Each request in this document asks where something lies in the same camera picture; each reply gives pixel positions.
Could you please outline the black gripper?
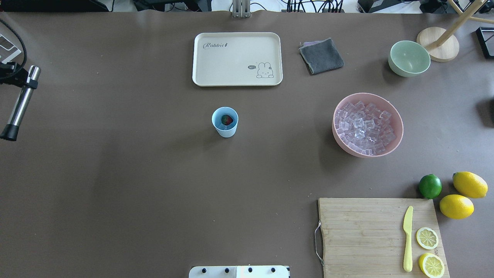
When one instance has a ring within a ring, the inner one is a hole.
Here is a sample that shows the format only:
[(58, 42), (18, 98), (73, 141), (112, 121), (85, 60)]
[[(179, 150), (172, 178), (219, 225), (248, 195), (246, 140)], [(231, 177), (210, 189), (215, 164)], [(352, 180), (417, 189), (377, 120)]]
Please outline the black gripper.
[(16, 62), (0, 64), (0, 84), (14, 85), (17, 87), (27, 86), (32, 90), (37, 89), (37, 80), (28, 80), (29, 72)]

